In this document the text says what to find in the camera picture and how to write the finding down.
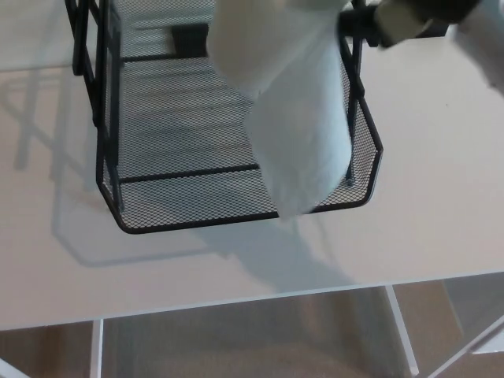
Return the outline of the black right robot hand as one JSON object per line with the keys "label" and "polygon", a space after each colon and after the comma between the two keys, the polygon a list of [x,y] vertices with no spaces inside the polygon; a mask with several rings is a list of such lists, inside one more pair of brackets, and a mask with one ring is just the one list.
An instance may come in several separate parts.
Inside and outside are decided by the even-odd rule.
{"label": "black right robot hand", "polygon": [[338,32],[345,37],[364,39],[370,46],[380,44],[380,32],[374,16],[377,6],[347,9],[339,14]]}

